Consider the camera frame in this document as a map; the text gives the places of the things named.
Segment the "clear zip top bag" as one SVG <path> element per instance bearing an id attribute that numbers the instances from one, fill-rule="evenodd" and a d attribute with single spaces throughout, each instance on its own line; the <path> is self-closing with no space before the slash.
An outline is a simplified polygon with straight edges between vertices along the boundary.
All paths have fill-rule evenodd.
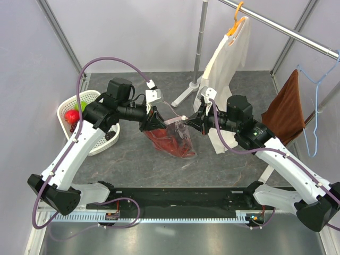
<path id="1" fill-rule="evenodd" d="M 143 131 L 144 135 L 159 151 L 176 158 L 195 158 L 197 154 L 193 148 L 188 127 L 184 124 L 188 118 L 185 115 L 179 115 L 168 102 L 165 101 L 163 104 L 167 105 L 176 117 L 164 121 L 165 129 Z"/>

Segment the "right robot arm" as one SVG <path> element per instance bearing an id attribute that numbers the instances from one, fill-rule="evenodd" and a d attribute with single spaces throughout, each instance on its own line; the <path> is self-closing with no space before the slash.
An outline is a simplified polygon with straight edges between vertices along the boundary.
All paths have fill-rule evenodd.
<path id="1" fill-rule="evenodd" d="M 202 134 L 216 129 L 225 148 L 228 144 L 221 132 L 233 132 L 242 147 L 237 154 L 255 155 L 294 188 L 294 191 L 287 191 L 255 181 L 243 196 L 247 208 L 263 205 L 281 209 L 296 215 L 314 232 L 320 232 L 339 211 L 339 183 L 331 184 L 291 154 L 270 129 L 253 118 L 252 105 L 245 96 L 231 96 L 226 102 L 226 111 L 218 111 L 213 99 L 202 97 L 198 111 L 185 123 Z"/>

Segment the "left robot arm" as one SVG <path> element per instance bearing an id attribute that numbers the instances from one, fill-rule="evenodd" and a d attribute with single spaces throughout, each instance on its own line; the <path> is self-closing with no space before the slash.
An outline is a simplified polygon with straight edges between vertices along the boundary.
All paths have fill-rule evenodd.
<path id="1" fill-rule="evenodd" d="M 166 128 L 156 107 L 157 103 L 164 101 L 162 92 L 153 81 L 147 86 L 146 101 L 135 104 L 129 98 L 134 89 L 130 81 L 110 80 L 106 92 L 85 107 L 75 132 L 51 165 L 40 175 L 32 174 L 28 178 L 28 185 L 38 200 L 61 215 L 68 215 L 77 206 L 91 203 L 99 203 L 105 209 L 116 205 L 117 197 L 110 192 L 109 184 L 100 181 L 76 185 L 72 181 L 93 147 L 119 120 L 138 122 L 140 131 Z"/>

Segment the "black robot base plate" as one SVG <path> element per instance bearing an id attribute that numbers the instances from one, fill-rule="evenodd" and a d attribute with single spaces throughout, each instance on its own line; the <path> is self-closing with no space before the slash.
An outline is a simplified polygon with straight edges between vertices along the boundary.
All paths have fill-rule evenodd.
<path id="1" fill-rule="evenodd" d="M 234 217 L 237 210 L 262 211 L 245 188 L 114 188 L 108 201 L 132 198 L 140 217 Z"/>

